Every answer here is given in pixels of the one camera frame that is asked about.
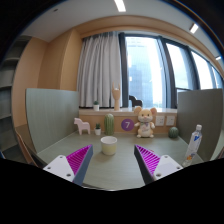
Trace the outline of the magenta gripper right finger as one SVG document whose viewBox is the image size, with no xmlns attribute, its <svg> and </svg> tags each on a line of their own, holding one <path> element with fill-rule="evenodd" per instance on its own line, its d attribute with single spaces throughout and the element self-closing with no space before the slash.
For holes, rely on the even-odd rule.
<svg viewBox="0 0 224 224">
<path fill-rule="evenodd" d="M 158 156 L 154 151 L 139 145 L 134 146 L 134 155 L 145 184 L 152 183 L 182 169 L 182 166 L 170 156 Z"/>
</svg>

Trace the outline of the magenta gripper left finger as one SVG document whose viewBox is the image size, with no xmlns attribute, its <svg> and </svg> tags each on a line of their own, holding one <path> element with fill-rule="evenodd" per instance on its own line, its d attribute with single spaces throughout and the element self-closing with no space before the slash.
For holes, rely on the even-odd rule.
<svg viewBox="0 0 224 224">
<path fill-rule="evenodd" d="M 81 186 L 92 156 L 93 145 L 90 144 L 68 156 L 57 156 L 44 170 Z"/>
</svg>

